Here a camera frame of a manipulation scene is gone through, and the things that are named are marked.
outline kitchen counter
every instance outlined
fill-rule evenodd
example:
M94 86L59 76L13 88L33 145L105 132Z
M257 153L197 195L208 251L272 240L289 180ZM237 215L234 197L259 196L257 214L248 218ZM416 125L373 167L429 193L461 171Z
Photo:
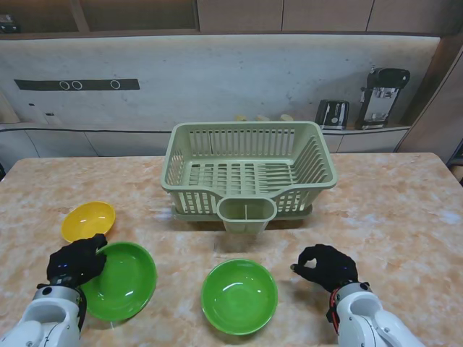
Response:
M48 256L66 243L65 215L84 202L116 209L109 242L133 241L153 256L153 298L124 323L88 315L82 346L329 346L328 293L289 266L306 246L331 244L357 262L385 309L427 346L463 341L463 189L433 154L335 154L338 184L304 221L275 221L259 236L221 223L174 220L160 185L162 157L34 158L0 183L0 334L46 281ZM204 318L200 290L220 262L247 257L276 279L273 319L251 336L220 333Z

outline white wall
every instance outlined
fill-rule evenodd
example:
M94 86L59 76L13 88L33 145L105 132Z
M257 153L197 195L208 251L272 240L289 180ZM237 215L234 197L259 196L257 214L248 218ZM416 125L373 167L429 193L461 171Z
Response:
M360 109L371 67L412 79L396 104L401 118L438 38L381 35L190 35L0 40L0 91L22 121L171 130L182 121L229 121L237 114L313 120L323 98ZM140 90L36 92L13 79L138 78Z

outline coffee machine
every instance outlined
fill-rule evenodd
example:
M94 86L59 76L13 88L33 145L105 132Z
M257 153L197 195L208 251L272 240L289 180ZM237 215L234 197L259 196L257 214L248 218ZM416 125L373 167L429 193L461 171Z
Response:
M362 88L362 108L355 129L384 128L402 89L410 81L410 71L393 68L371 69L367 87Z

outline yellow bowl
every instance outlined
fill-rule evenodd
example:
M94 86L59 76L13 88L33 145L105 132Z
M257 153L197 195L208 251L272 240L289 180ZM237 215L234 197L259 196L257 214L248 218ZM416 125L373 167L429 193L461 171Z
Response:
M68 242L89 239L96 234L106 234L114 224L113 207L102 201L92 201L71 211L63 221L61 234Z

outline plastic bowl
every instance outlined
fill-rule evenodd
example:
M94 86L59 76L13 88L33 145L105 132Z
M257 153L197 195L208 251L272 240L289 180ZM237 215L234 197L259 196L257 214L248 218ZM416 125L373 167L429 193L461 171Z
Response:
M272 275L260 264L232 259L205 279L201 304L209 322L230 335L247 335L270 321L278 304Z
M107 202L92 201L71 211L61 225L61 234L68 242L106 234L114 224L116 213Z
M103 272L82 286L87 309L100 320L126 320L150 301L156 266L148 251L132 242L108 244L101 252L106 254Z

